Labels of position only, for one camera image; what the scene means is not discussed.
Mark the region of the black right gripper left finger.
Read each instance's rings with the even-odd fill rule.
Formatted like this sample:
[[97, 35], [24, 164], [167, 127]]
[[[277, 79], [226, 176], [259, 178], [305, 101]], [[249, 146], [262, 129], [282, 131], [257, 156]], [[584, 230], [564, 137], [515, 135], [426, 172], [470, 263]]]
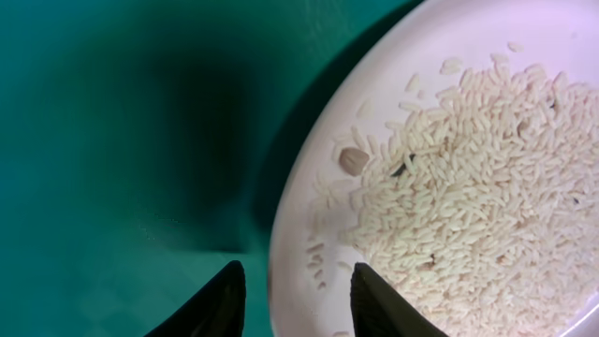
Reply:
[[242, 337], [245, 301], [244, 268], [233, 260], [146, 337]]

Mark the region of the teal right gripper right finger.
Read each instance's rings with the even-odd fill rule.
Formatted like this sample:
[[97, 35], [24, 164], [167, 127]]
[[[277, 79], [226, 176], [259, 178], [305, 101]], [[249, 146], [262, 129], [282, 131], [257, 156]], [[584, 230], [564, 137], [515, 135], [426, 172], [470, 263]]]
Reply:
[[356, 337], [447, 337], [363, 262], [352, 273], [350, 308]]

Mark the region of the large white plate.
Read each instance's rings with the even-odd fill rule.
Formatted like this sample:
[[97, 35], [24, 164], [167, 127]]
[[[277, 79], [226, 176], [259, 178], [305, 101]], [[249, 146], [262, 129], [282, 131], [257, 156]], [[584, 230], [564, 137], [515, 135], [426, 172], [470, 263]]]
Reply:
[[337, 231], [356, 222], [346, 205], [334, 207], [320, 236], [321, 280], [310, 267], [310, 225], [314, 182], [342, 182], [342, 192], [358, 186], [338, 164], [353, 130], [386, 142], [388, 121], [404, 121], [403, 101], [424, 108], [438, 91], [456, 84], [459, 74], [443, 73], [445, 60], [459, 69], [483, 69], [494, 53], [508, 55], [513, 70], [539, 63], [553, 76], [598, 82], [596, 0], [426, 1], [391, 28], [360, 60], [322, 109], [287, 179], [270, 242], [269, 305], [277, 336], [333, 336], [353, 331], [349, 307], [350, 273], [359, 260], [339, 244]]

